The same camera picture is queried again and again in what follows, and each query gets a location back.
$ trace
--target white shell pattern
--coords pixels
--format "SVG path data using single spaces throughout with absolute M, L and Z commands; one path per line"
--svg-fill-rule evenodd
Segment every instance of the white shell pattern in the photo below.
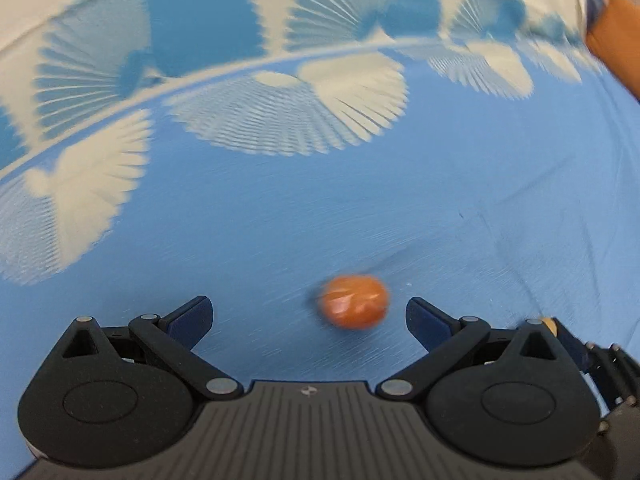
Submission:
M 575 64 L 591 72 L 602 73 L 604 66 L 586 47 L 571 47 L 566 51 L 567 56 Z
M 167 99 L 186 130 L 245 153 L 309 155 L 381 135 L 406 105 L 402 66 L 373 52 L 261 71 Z
M 548 41 L 521 40 L 518 42 L 518 49 L 537 67 L 558 79 L 567 83 L 582 81 L 571 60 Z
M 142 0 L 79 1 L 53 20 L 41 50 L 34 98 L 49 139 L 126 98 L 136 79 L 129 57 L 150 44 Z
M 518 54 L 493 41 L 455 44 L 435 40 L 399 49 L 412 59 L 426 60 L 441 76 L 487 94 L 518 99 L 533 92 L 533 81 Z
M 146 164 L 151 124 L 139 110 L 65 148 L 54 169 L 0 186 L 0 273 L 34 283 L 76 262 L 110 228 Z

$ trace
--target ribbed surface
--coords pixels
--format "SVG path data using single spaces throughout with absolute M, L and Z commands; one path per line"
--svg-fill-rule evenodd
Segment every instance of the ribbed surface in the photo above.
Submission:
M 531 472 L 499 470 L 474 463 L 437 441 L 413 406 L 377 399 L 363 383 L 256 383 L 242 399 L 208 404 L 193 429 L 178 444 L 151 460 L 93 472 L 38 462 L 21 478 L 593 480 L 595 477 L 577 463 Z

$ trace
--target screw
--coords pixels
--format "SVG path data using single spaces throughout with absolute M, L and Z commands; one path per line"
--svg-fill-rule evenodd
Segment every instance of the screw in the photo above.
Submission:
M 402 379 L 389 379 L 382 383 L 380 389 L 387 395 L 402 397 L 410 393 L 414 386 L 409 381 Z
M 232 394 L 238 389 L 238 383 L 227 377 L 218 377 L 207 382 L 207 390 L 216 395 Z

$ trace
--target orange ball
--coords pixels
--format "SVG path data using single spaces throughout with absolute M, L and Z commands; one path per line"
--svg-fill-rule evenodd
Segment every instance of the orange ball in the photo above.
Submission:
M 376 326 L 386 315 L 389 294 L 372 276 L 338 276 L 324 288 L 322 313 L 335 326 L 362 330 Z

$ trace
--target patterned fabric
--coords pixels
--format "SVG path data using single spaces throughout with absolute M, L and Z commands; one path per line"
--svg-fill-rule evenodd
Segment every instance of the patterned fabric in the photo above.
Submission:
M 640 352 L 640 112 L 580 0 L 6 1 L 6 420 L 74 316 L 197 294 L 198 352 L 244 382 L 388 376 L 414 295 Z M 344 272 L 390 288 L 377 330 L 313 312 Z M 0 442 L 1 480 L 28 454 Z

